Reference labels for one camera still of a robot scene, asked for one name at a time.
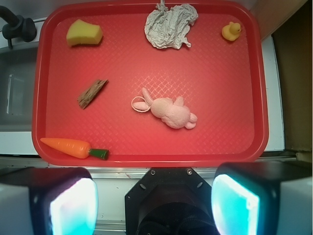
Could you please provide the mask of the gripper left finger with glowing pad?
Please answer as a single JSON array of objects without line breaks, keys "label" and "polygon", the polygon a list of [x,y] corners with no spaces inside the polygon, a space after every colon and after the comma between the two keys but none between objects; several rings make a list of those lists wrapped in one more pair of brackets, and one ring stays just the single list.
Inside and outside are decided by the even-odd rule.
[{"label": "gripper left finger with glowing pad", "polygon": [[0,171],[2,235],[91,235],[97,214],[97,185],[85,168]]}]

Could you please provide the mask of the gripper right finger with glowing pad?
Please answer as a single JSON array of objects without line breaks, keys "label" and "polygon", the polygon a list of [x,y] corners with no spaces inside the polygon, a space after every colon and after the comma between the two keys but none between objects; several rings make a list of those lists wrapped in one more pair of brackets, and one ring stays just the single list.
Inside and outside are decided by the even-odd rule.
[{"label": "gripper right finger with glowing pad", "polygon": [[211,206],[221,235],[311,235],[313,166],[223,163],[212,183]]}]

